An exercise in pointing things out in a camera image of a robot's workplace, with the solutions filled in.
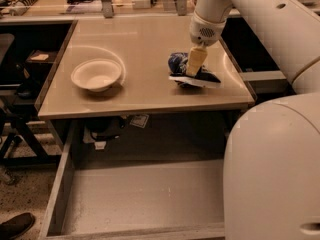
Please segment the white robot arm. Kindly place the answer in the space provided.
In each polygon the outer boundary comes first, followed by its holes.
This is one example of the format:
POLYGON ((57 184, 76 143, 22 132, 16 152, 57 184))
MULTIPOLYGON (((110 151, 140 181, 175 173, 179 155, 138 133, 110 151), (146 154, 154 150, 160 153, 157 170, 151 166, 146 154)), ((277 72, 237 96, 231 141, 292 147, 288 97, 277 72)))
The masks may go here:
POLYGON ((225 240, 320 240, 320 17, 297 0, 197 0, 190 35, 236 8, 294 95, 243 114, 224 156, 225 240))

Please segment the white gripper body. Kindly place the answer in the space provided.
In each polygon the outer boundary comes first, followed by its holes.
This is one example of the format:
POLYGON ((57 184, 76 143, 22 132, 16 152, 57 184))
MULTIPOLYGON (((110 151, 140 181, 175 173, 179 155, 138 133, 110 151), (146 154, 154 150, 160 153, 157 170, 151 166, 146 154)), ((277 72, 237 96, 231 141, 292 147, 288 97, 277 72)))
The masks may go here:
POLYGON ((212 23, 202 19, 196 13, 193 14, 190 22, 190 38, 196 45, 211 46, 216 43, 223 31, 223 23, 212 23))

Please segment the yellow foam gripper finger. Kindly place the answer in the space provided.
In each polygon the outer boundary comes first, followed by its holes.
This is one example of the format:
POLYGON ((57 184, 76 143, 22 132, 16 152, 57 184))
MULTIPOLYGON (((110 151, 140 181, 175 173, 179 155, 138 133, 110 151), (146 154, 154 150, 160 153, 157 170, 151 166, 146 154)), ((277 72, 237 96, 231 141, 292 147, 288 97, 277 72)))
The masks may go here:
POLYGON ((205 46, 192 47, 188 54, 186 74, 195 77, 206 58, 207 48, 205 46))

